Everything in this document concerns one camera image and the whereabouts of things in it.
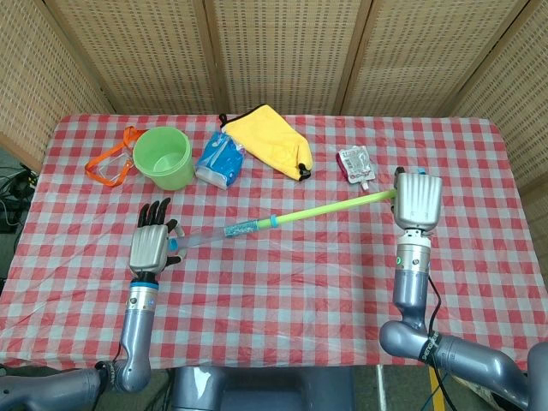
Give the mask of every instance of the woven room divider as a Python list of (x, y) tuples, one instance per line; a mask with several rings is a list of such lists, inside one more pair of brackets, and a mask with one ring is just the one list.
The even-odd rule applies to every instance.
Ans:
[[(28, 14), (27, 2), (1, 1), (12, 16)], [(14, 114), (3, 121), (32, 118), (37, 129), (25, 134), (24, 122), (17, 122), (3, 132), (9, 141), (26, 141), (27, 149), (11, 151), (39, 168), (53, 124), (78, 111), (242, 113), (267, 102), (283, 114), (434, 116), (525, 3), (45, 0), (44, 7), (31, 0), (35, 13), (24, 24), (33, 33), (44, 30), (38, 41), (48, 44), (33, 58), (45, 59), (45, 73), (84, 85), (25, 79), (35, 90), (68, 97), (57, 98), (46, 121), (44, 109), (29, 104), (23, 90), (15, 92), (4, 99)], [(16, 26), (14, 20), (3, 27), (3, 36), (14, 35)], [(55, 38), (47, 41), (47, 33)], [(65, 34), (68, 41), (59, 43)], [(32, 73), (32, 61), (22, 64)], [(69, 73), (73, 65), (79, 71)], [(21, 80), (15, 67), (6, 70)], [(19, 105), (29, 111), (21, 114)]]
[(0, 9), (0, 142), (39, 172), (63, 116), (113, 109), (41, 1)]
[(448, 111), (501, 130), (548, 279), (548, 0), (529, 2)]

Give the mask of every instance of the yellow bag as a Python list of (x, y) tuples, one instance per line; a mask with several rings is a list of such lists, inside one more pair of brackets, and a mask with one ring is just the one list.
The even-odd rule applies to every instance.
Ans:
[(268, 104), (227, 120), (221, 129), (256, 158), (297, 181), (310, 177), (313, 161), (308, 141)]

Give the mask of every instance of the wire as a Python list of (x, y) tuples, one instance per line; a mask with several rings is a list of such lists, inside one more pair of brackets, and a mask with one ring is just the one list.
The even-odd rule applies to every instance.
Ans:
[(168, 411), (170, 407), (171, 392), (173, 390), (173, 383), (175, 381), (175, 372), (172, 368), (165, 370), (168, 373), (168, 388), (164, 392), (164, 401), (162, 403), (162, 411)]
[[(112, 364), (116, 364), (116, 360), (118, 359), (118, 355), (120, 355), (120, 352), (122, 351), (122, 345), (118, 343), (118, 351), (116, 351), (116, 355), (114, 356), (114, 359), (112, 360)], [(99, 398), (101, 397), (101, 394), (98, 394), (95, 397), (95, 402), (93, 403), (92, 411), (95, 411), (95, 408), (97, 408), (97, 404), (99, 404)]]
[(23, 232), (23, 224), (21, 225), (21, 229), (19, 230), (19, 234), (15, 237), (14, 240), (14, 254), (15, 250), (17, 249), (17, 244), (19, 244), (19, 239), (21, 238), (21, 233)]
[(114, 356), (114, 360), (112, 360), (112, 364), (116, 364), (116, 360), (118, 359), (118, 355), (120, 355), (121, 351), (122, 351), (122, 344), (118, 343), (118, 351), (116, 351), (116, 355)]
[[(430, 323), (428, 324), (428, 336), (432, 336), (433, 327), (434, 327), (434, 319), (436, 319), (436, 315), (438, 315), (439, 308), (442, 306), (442, 297), (438, 292), (438, 289), (436, 288), (436, 285), (432, 281), (432, 278), (428, 276), (428, 282), (432, 286), (434, 293), (436, 294), (436, 297), (438, 298), (438, 302), (436, 303), (436, 308), (434, 308), (434, 311), (432, 313), (432, 316), (430, 317)], [(436, 374), (436, 379), (438, 380), (438, 387), (439, 389), (444, 393), (445, 401), (449, 404), (450, 408), (453, 411), (456, 411), (455, 404), (451, 401), (449, 394), (447, 393), (447, 390), (444, 386), (444, 381), (439, 376), (438, 371), (438, 365), (436, 364), (436, 357), (432, 356), (432, 368), (434, 369), (434, 373)]]
[(5, 213), (5, 214), (4, 214), (4, 217), (6, 218), (6, 224), (7, 224), (7, 225), (10, 225), (10, 226), (12, 226), (12, 227), (15, 227), (16, 225), (21, 224), (21, 222), (19, 222), (19, 221), (18, 221), (17, 223), (10, 223), (9, 220), (8, 220), (8, 207), (6, 207), (5, 203), (4, 203), (2, 200), (0, 200), (0, 204), (2, 204), (3, 211), (4, 211), (4, 213)]
[(15, 176), (17, 176), (19, 173), (21, 173), (21, 172), (20, 172), (20, 171), (17, 171), (17, 172), (15, 172), (15, 173), (13, 173), (13, 174), (10, 174), (9, 176), (0, 176), (0, 178), (11, 178), (11, 177), (15, 177)]
[[(444, 374), (444, 377), (442, 378), (442, 383), (443, 381), (447, 378), (447, 376), (449, 375), (448, 372), (446, 372)], [(438, 392), (439, 390), (439, 384), (438, 386), (436, 387), (436, 389), (431, 393), (431, 395), (429, 395), (429, 397), (426, 399), (424, 405), (422, 406), (422, 408), (420, 409), (420, 411), (425, 411), (426, 407), (428, 407), (428, 404), (430, 403), (430, 401), (432, 400), (432, 398), (436, 395), (436, 393)]]
[(3, 177), (7, 177), (7, 180), (2, 184), (2, 186), (0, 187), (0, 192), (2, 192), (4, 190), (4, 188), (8, 188), (9, 189), (9, 185), (13, 182), (13, 180), (22, 172), (24, 172), (25, 170), (21, 170), (21, 171), (18, 171), (14, 174), (10, 174), (9, 176), (3, 176)]

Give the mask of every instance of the clear plastic tube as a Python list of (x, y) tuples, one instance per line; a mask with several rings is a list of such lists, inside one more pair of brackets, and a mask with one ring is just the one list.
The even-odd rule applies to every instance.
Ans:
[(211, 229), (209, 231), (194, 233), (185, 237), (176, 237), (170, 240), (170, 251), (195, 247), (200, 244), (206, 244), (207, 242), (236, 237), (237, 235), (249, 234), (255, 231), (259, 231), (258, 221), (249, 220), (244, 223), (229, 225), (221, 229)]

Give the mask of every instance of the orange strap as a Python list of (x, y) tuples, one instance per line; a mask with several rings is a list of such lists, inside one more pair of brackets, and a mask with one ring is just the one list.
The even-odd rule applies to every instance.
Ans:
[(128, 158), (128, 160), (126, 160), (126, 163), (123, 165), (122, 171), (120, 171), (120, 174), (118, 175), (118, 178), (116, 179), (115, 182), (111, 180), (107, 180), (106, 178), (93, 173), (92, 169), (97, 164), (99, 164), (106, 158), (110, 157), (114, 153), (119, 152), (120, 150), (123, 150), (124, 147), (130, 149), (130, 144), (133, 141), (137, 141), (139, 137), (141, 137), (141, 135), (145, 133), (145, 131), (146, 130), (137, 130), (133, 126), (126, 127), (123, 130), (123, 139), (119, 145), (112, 147), (109, 151), (104, 152), (103, 154), (101, 154), (100, 156), (96, 158), (92, 158), (89, 161), (89, 163), (86, 164), (85, 169), (86, 169), (87, 176), (95, 180), (96, 182), (102, 182), (105, 186), (108, 186), (108, 187), (116, 187), (122, 184), (124, 179), (126, 178), (126, 175), (129, 172), (129, 169), (131, 169), (131, 167), (134, 165), (132, 158)]

